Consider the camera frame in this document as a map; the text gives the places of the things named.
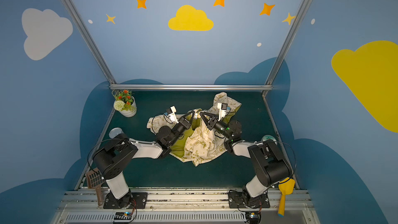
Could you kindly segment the cream green printed jacket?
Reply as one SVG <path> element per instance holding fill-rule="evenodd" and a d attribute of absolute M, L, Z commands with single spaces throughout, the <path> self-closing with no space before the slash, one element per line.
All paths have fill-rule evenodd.
<path fill-rule="evenodd" d="M 213 100 L 213 106 L 207 111 L 212 114 L 218 114 L 218 103 L 228 105 L 227 115 L 223 119 L 224 123 L 229 123 L 232 116 L 240 109 L 241 103 L 229 97 L 225 92 L 216 94 Z M 224 147 L 226 139 L 214 130 L 209 130 L 201 117 L 193 120 L 190 129 L 183 133 L 172 147 L 171 155 L 181 162 L 192 162 L 195 166 L 210 162 L 227 150 Z"/>

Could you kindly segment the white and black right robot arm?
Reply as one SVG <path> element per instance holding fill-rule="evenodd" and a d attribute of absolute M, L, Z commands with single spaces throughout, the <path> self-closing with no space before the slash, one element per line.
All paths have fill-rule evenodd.
<path fill-rule="evenodd" d="M 274 140 L 247 142 L 241 139 L 240 122 L 231 120 L 226 124 L 218 115 L 208 112 L 201 112 L 200 116 L 210 131 L 225 137 L 224 147 L 229 153 L 252 161 L 256 175 L 243 187 L 247 199 L 258 198 L 273 185 L 293 176 L 293 168 Z"/>

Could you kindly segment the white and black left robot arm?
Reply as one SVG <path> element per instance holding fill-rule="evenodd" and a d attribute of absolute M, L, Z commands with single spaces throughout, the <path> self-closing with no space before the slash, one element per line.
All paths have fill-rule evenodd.
<path fill-rule="evenodd" d="M 127 196 L 130 191 L 123 175 L 130 161 L 135 158 L 162 159 L 169 155 L 172 146 L 191 128 L 194 115 L 195 111 L 189 111 L 172 128 L 162 126 L 153 142 L 131 139 L 121 128 L 110 131 L 110 140 L 96 151 L 92 159 L 116 200 Z"/>

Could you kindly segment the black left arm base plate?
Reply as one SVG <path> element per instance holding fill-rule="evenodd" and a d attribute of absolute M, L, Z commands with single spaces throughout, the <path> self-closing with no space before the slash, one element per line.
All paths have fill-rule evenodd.
<path fill-rule="evenodd" d="M 110 192 L 105 198 L 103 209 L 144 209 L 148 194 L 146 192 L 128 192 L 120 199 L 116 199 Z"/>

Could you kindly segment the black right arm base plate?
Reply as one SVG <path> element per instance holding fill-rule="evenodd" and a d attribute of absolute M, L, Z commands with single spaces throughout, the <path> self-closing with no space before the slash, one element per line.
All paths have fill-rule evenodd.
<path fill-rule="evenodd" d="M 230 190 L 228 192 L 229 208 L 270 208 L 267 192 L 257 197 L 251 197 L 245 191 Z"/>

